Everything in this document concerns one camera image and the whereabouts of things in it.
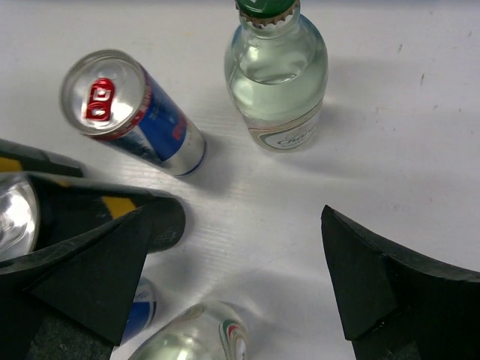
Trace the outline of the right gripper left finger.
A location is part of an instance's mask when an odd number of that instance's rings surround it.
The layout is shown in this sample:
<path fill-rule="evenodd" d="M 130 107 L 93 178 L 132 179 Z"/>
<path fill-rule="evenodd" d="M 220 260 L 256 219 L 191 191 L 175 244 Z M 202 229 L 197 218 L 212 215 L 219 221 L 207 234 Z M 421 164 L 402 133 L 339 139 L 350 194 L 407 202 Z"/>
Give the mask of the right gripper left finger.
<path fill-rule="evenodd" d="M 1 261 L 2 359 L 109 359 L 152 236 L 145 206 Z"/>

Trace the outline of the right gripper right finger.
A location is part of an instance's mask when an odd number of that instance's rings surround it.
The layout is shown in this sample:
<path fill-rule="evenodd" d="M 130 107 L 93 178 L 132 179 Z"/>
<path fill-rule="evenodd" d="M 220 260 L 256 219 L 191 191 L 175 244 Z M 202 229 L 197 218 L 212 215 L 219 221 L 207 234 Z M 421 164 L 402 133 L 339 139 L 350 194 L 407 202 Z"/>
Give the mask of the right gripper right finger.
<path fill-rule="evenodd" d="M 478 359 L 479 273 L 430 258 L 325 206 L 322 243 L 357 359 Z"/>

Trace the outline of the green-capped glass bottle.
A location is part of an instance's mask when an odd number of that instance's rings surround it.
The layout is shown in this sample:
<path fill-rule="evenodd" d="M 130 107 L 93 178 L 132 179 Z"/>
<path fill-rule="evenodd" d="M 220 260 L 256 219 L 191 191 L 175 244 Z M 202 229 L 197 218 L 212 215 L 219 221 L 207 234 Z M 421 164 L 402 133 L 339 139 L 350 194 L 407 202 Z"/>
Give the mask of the green-capped glass bottle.
<path fill-rule="evenodd" d="M 236 1 L 226 46 L 229 96 L 259 146 L 293 152 L 312 136 L 329 74 L 328 51 L 299 1 Z"/>
<path fill-rule="evenodd" d="M 130 360 L 248 359 L 248 331 L 239 309 L 224 301 L 195 304 L 155 332 Z"/>

